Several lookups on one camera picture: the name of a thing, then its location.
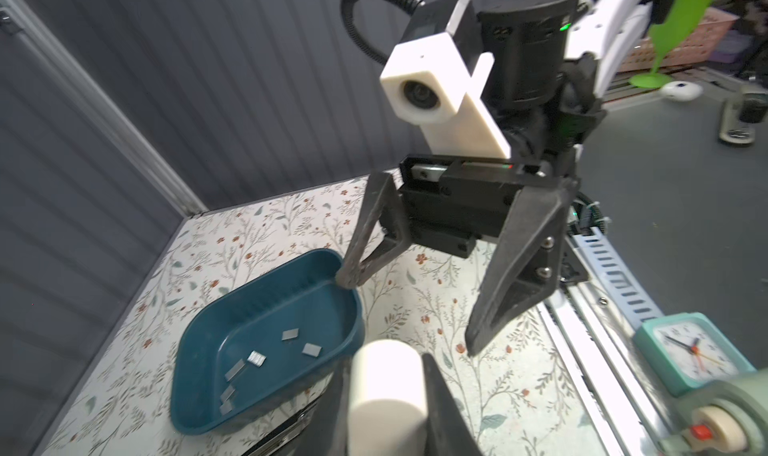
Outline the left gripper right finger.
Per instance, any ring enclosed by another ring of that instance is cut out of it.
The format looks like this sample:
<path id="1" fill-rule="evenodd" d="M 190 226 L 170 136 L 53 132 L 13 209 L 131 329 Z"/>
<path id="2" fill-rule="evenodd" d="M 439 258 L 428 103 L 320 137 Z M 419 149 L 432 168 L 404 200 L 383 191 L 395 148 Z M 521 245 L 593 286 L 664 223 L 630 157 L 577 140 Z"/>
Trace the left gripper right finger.
<path id="1" fill-rule="evenodd" d="M 421 355 L 427 397 L 425 455 L 481 456 L 439 366 L 431 354 Z"/>

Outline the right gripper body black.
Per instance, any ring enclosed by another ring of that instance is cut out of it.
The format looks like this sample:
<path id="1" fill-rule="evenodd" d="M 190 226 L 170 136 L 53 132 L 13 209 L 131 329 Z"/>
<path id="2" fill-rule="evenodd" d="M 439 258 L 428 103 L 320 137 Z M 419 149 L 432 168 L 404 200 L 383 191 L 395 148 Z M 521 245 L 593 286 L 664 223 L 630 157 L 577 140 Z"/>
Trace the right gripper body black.
<path id="1" fill-rule="evenodd" d="M 545 161 L 410 155 L 399 169 L 413 242 L 462 258 L 482 237 L 514 254 L 555 239 L 579 189 Z"/>

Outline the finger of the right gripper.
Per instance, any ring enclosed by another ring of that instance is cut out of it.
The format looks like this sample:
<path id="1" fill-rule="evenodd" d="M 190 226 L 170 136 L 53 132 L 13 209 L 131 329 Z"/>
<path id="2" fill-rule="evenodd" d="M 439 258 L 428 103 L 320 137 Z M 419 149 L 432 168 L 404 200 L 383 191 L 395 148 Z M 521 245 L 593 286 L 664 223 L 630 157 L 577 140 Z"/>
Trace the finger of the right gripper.
<path id="1" fill-rule="evenodd" d="M 408 214 L 393 176 L 373 172 L 336 283 L 346 289 L 362 286 L 411 244 Z"/>
<path id="2" fill-rule="evenodd" d="M 513 319 L 552 295 L 560 281 L 569 208 L 579 181 L 525 186 L 512 201 L 465 330 L 477 356 Z"/>

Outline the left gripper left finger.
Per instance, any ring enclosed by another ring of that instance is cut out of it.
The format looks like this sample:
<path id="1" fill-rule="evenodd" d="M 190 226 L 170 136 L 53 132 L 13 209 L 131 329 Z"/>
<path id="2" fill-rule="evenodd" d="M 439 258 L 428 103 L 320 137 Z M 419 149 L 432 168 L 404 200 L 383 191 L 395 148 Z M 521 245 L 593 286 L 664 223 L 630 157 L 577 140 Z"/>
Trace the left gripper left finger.
<path id="1" fill-rule="evenodd" d="M 347 454 L 350 387 L 351 360 L 345 359 L 336 365 L 308 425 L 298 438 L 294 455 Z"/>

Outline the black stapler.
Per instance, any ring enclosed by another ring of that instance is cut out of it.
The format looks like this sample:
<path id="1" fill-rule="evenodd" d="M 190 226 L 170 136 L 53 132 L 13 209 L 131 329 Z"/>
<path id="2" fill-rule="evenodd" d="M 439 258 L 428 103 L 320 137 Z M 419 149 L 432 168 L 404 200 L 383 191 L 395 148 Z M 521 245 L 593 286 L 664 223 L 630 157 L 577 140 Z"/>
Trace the black stapler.
<path id="1" fill-rule="evenodd" d="M 296 447 L 295 440 L 301 436 L 309 425 L 316 411 L 319 398 L 288 418 L 268 433 L 254 446 L 243 453 L 243 456 L 272 456 L 291 455 Z"/>

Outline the teal plastic tray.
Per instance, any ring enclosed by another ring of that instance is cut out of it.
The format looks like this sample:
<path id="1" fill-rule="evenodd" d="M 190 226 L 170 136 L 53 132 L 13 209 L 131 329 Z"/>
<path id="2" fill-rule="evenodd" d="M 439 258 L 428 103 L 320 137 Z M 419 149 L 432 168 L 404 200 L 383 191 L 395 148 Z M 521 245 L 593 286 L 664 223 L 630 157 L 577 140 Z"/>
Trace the teal plastic tray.
<path id="1" fill-rule="evenodd" d="M 332 373 L 365 339 L 342 257 L 298 256 L 205 306 L 181 336 L 170 419 L 184 435 L 237 432 Z"/>

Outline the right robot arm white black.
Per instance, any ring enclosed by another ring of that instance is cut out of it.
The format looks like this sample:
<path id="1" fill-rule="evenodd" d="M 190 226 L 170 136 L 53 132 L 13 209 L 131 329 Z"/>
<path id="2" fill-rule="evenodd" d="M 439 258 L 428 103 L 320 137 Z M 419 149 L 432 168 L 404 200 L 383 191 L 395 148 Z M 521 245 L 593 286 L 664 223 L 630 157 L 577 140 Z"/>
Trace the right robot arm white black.
<path id="1" fill-rule="evenodd" d="M 336 275 L 356 288 L 418 244 L 496 248 L 465 331 L 470 354 L 560 285 L 578 149 L 622 60 L 674 0 L 341 0 L 352 42 L 429 147 L 372 173 Z"/>

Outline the small teal clock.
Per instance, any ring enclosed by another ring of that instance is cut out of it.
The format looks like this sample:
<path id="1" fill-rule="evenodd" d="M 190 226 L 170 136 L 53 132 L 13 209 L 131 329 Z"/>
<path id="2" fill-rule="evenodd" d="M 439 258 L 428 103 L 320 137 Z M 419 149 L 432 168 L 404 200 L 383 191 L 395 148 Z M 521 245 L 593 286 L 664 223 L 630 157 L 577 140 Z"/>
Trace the small teal clock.
<path id="1" fill-rule="evenodd" d="M 699 312 L 649 319 L 637 329 L 633 342 L 674 397 L 756 370 Z"/>

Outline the white round device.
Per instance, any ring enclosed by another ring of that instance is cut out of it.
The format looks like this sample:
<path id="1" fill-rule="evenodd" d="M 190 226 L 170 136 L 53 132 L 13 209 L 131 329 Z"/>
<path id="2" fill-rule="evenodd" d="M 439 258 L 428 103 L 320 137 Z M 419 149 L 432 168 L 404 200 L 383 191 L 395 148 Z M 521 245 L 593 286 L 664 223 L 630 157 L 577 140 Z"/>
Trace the white round device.
<path id="1" fill-rule="evenodd" d="M 697 100 L 697 98 L 702 96 L 703 88 L 699 84 L 694 84 L 694 82 L 678 80 L 678 82 L 664 84 L 660 88 L 659 93 L 662 98 L 672 102 L 693 102 L 693 100 Z"/>

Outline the white glue bottle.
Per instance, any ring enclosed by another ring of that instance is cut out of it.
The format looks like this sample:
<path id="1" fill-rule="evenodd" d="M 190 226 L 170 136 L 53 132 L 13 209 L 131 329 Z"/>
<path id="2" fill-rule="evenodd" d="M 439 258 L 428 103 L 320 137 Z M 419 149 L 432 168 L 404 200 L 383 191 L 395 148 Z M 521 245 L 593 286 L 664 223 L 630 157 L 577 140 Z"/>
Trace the white glue bottle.
<path id="1" fill-rule="evenodd" d="M 765 455 L 767 371 L 712 381 L 677 399 L 682 429 L 659 442 L 662 455 Z"/>

